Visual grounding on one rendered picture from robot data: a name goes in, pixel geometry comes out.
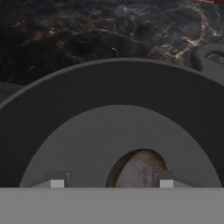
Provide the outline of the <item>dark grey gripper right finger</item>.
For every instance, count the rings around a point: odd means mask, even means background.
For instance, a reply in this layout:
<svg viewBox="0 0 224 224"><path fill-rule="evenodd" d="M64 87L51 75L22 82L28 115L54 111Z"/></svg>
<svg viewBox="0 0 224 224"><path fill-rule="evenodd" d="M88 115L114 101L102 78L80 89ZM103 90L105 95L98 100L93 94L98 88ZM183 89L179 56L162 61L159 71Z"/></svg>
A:
<svg viewBox="0 0 224 224"><path fill-rule="evenodd" d="M193 183L176 176L172 171L154 171L154 186L157 188L190 188Z"/></svg>

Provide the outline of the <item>dark grey pot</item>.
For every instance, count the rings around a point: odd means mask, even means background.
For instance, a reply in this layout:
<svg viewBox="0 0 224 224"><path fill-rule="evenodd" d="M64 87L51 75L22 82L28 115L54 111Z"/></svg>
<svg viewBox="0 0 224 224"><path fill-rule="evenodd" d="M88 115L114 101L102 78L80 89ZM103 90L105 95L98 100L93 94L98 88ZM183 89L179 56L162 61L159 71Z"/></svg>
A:
<svg viewBox="0 0 224 224"><path fill-rule="evenodd" d="M70 66L10 92L0 103L0 187L17 187L39 146L61 124L90 109L152 109L189 131L224 186L224 45L205 45L191 67L153 59L101 59Z"/></svg>

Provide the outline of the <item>brown grey round object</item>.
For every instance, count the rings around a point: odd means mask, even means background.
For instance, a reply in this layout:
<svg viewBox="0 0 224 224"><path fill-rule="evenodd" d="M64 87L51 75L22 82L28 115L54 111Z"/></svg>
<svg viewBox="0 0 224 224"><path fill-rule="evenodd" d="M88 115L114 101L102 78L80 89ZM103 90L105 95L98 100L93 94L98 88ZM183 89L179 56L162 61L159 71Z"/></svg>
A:
<svg viewBox="0 0 224 224"><path fill-rule="evenodd" d="M157 187L157 177L166 172L163 157L151 149L136 149L124 154L113 165L106 187Z"/></svg>

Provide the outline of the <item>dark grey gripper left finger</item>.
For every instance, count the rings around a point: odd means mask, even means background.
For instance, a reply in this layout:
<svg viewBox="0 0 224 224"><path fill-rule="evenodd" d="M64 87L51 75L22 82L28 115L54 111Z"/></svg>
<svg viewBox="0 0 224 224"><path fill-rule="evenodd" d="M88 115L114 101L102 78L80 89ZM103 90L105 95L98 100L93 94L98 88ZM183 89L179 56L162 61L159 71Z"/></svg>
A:
<svg viewBox="0 0 224 224"><path fill-rule="evenodd" d="M70 171L50 171L46 173L40 180L31 183L31 187L43 186L44 183L51 180L63 180L64 187L72 186L72 173Z"/></svg>

